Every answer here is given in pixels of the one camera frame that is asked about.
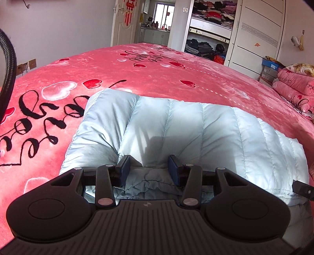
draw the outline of bed sheet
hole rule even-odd
[[[238,107],[297,138],[308,165],[314,162],[312,122],[273,89],[228,67],[146,43],[65,57],[16,80],[0,125],[0,247],[12,238],[8,205],[58,175],[88,98],[105,88]]]

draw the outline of wall outlet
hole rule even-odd
[[[36,59],[30,60],[28,62],[28,66],[30,67],[30,70],[36,67]]]
[[[22,74],[26,70],[25,64],[20,64],[16,67],[16,75]]]

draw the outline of kitchen counter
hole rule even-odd
[[[148,30],[153,30],[153,31],[161,31],[161,32],[167,32],[167,33],[170,33],[170,31],[169,30],[161,30],[161,29],[152,29],[152,28],[148,28],[148,27],[141,27],[141,28],[143,28],[143,29],[148,29]]]

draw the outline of ridged black panel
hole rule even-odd
[[[122,200],[95,213],[87,228],[67,240],[34,244],[14,239],[2,255],[288,255],[293,251],[277,238],[264,243],[229,240],[212,230],[196,210],[173,200]]]

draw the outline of blue box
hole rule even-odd
[[[262,65],[263,66],[268,66],[274,70],[278,70],[278,67],[279,67],[279,64],[275,63],[275,62],[272,62],[270,60],[266,60],[266,59],[263,59],[263,62],[262,62]]]

